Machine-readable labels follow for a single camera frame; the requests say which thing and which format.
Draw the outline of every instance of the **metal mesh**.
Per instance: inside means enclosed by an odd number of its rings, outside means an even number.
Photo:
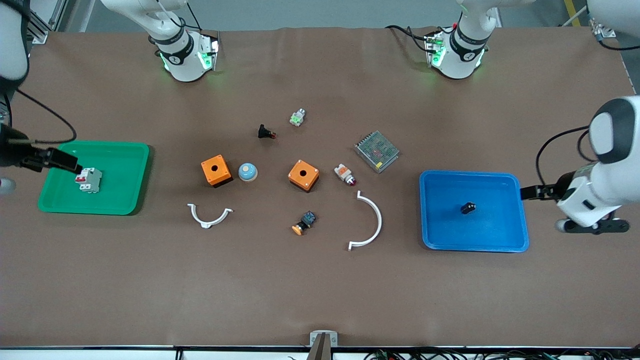
[[[379,131],[369,134],[356,144],[356,151],[378,173],[398,159],[400,153]]]

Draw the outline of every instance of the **green led light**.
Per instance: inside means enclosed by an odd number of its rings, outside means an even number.
[[[480,66],[480,62],[482,61],[482,55],[484,55],[484,50],[482,50],[478,55],[478,61],[476,62],[476,67]]]
[[[201,53],[200,51],[198,52],[198,57],[200,59],[200,62],[202,63],[202,67],[205,70],[209,70],[211,69],[211,57],[209,55],[207,55],[207,53]]]
[[[162,53],[160,53],[160,59],[162,59],[162,62],[164,63],[164,69],[169,71],[169,65],[166,64],[166,60],[164,60]]]
[[[442,59],[444,59],[444,56],[447,54],[446,50],[447,49],[444,46],[442,46],[438,50],[438,52],[433,55],[433,61],[432,61],[433,66],[438,67],[442,64]]]

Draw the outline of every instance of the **green tray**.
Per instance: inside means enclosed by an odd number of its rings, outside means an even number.
[[[132,142],[74,141],[60,145],[83,167],[102,172],[100,192],[84,193],[76,175],[53,168],[42,187],[38,208],[47,213],[130,215],[138,206],[149,146]]]

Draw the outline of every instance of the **yellow line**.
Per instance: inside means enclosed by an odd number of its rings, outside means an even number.
[[[575,5],[573,5],[573,0],[564,0],[564,5],[566,6],[566,12],[569,13],[569,17],[575,15]],[[571,21],[571,26],[580,26],[580,20],[575,18]]]

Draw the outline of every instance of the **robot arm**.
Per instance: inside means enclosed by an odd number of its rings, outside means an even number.
[[[520,6],[535,0],[456,0],[462,7],[457,26],[446,29],[428,39],[427,54],[429,64],[444,76],[464,79],[480,66],[491,33],[497,19],[489,14],[496,7]]]
[[[29,0],[0,0],[0,95],[18,87],[29,72],[26,46]],[[57,167],[71,172],[82,168],[77,158],[55,148],[39,149],[25,142],[27,136],[7,124],[0,124],[0,167],[17,166],[37,172]],[[15,183],[0,178],[0,194],[9,193]]]
[[[597,22],[608,28],[640,37],[640,1],[588,0],[587,9]]]
[[[124,15],[149,33],[158,46],[164,68],[178,81],[194,81],[215,67],[218,39],[188,31],[173,10],[187,0],[102,0],[109,10]]]
[[[588,0],[587,7],[604,26],[640,37],[640,1]],[[556,199],[568,217],[556,223],[563,232],[625,232],[628,223],[613,214],[622,205],[640,202],[640,96],[600,107],[591,119],[589,139],[597,162],[563,175],[554,185],[525,188],[523,199],[544,199],[545,193]]]
[[[598,162],[573,174],[557,205],[581,227],[598,222],[620,206],[640,202],[640,96],[606,102],[589,125]]]
[[[29,72],[29,15],[29,0],[0,0],[0,95],[17,89]]]

